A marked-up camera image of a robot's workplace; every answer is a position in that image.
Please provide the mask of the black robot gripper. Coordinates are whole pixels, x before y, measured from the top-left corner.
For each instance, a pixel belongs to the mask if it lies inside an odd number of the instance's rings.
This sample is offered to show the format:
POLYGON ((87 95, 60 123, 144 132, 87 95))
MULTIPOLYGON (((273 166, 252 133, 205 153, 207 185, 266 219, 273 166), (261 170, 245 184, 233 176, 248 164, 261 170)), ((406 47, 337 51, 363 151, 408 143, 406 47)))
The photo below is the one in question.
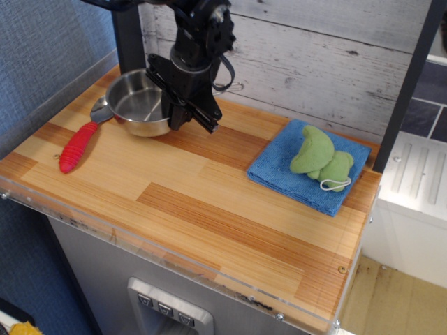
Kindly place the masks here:
POLYGON ((195 119, 214 133, 222 113, 212 94, 210 70, 185 71, 157 54, 150 54, 147 61, 146 75, 162 91, 161 109, 170 129, 179 130, 195 119))

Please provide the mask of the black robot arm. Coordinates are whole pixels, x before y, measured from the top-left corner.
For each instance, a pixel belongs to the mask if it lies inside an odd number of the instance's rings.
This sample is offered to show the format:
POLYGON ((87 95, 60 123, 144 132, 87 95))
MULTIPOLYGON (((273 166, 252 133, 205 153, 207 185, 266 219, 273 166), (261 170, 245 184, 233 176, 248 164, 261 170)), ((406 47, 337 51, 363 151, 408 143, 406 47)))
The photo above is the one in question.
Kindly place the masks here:
POLYGON ((233 48, 234 24, 229 1, 153 1, 174 12, 177 25, 169 58, 150 54, 147 77, 162 90, 161 109, 173 131, 195 119, 205 130, 215 132, 222 113, 214 99, 230 84, 216 84, 220 66, 231 77, 235 71, 225 53, 233 48))

